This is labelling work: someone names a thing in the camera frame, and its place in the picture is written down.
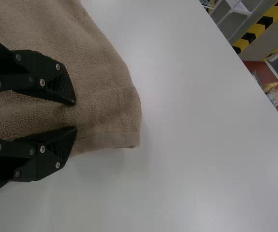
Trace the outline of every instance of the table surface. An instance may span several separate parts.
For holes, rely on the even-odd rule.
[[[0,190],[0,232],[278,231],[278,113],[197,0],[86,0],[129,66],[142,145]]]

